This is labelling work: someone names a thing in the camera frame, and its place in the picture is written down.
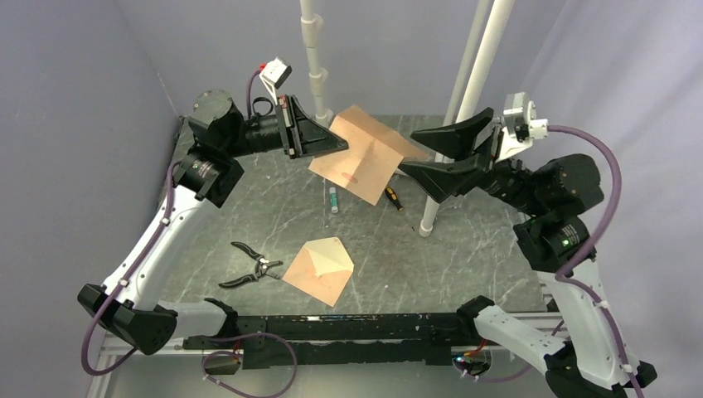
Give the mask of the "green white glue stick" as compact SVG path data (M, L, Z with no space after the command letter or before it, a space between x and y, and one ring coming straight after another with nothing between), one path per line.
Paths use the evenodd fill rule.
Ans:
M339 212L337 189L335 187L330 187L328 190L330 207L332 214L337 214Z

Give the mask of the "tan paper letter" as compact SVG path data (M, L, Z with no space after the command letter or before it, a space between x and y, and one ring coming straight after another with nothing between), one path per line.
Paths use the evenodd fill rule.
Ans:
M308 170L373 206L402 161L429 158L356 105L337 114L330 130L347 141L348 149L315 157Z

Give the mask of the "tan envelope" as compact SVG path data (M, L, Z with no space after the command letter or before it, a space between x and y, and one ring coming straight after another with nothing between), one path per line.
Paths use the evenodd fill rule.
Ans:
M338 237L303 244L282 280L334 307L354 271L354 263Z

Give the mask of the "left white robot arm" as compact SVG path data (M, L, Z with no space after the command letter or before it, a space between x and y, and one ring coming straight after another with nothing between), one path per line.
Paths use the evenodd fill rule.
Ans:
M208 90L197 97L183 127L194 142L168 169L166 195L156 216L122 264L78 294L93 328L103 328L146 355L174 338L206 337L226 348L238 337L238 314L231 306L213 298L168 303L162 291L181 253L243 177L240 158L272 150L307 158L348 148L344 138L310 118L292 95L280 95L270 114L246 118L228 92Z

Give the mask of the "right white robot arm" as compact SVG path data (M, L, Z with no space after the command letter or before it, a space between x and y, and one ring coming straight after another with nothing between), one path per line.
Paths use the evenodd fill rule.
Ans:
M612 188L604 194L595 161L575 153L532 171L517 159L549 133L582 138L605 157ZM480 189L526 219L513 227L517 244L547 289L568 335L534 328L478 296L458 311L457 333L467 344L482 339L505 347L536 369L558 397L642 396L657 373L632 354L603 292L596 244L609 227L622 191L613 152L580 129L550 124L530 110L492 109L456 124L416 130L411 138L446 163L404 161L402 172L436 202Z

